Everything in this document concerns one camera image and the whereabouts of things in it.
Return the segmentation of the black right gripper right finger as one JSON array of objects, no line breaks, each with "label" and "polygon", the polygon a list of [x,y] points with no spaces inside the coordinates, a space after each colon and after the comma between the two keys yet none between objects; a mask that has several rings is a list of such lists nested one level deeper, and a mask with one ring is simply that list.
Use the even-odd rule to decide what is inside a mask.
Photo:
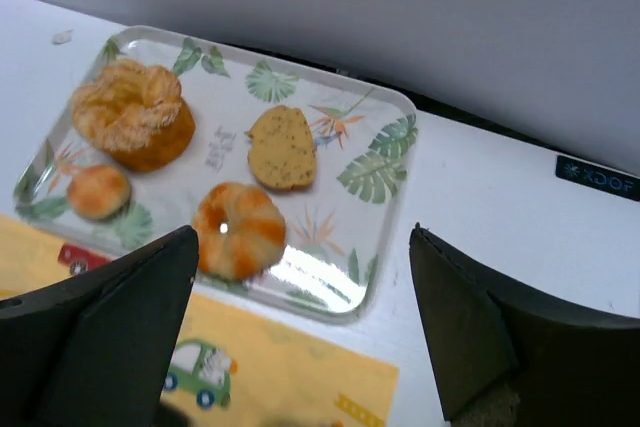
[{"label": "black right gripper right finger", "polygon": [[423,227],[409,241],[422,329],[453,426],[635,426],[639,322],[530,287]]}]

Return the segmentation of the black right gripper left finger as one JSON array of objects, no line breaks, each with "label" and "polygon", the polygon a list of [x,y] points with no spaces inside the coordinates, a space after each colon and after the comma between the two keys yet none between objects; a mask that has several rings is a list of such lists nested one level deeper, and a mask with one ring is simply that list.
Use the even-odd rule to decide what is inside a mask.
[{"label": "black right gripper left finger", "polygon": [[160,397],[197,265],[197,234],[183,226],[2,301],[2,425],[191,425]]}]

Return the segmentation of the small round bun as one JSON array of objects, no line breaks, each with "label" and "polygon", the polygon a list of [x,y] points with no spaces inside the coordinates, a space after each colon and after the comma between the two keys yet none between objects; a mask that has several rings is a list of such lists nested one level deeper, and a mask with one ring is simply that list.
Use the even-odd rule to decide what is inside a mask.
[{"label": "small round bun", "polygon": [[128,177],[109,164],[85,168],[72,178],[66,190],[72,210],[80,217],[97,221],[112,216],[130,197]]}]

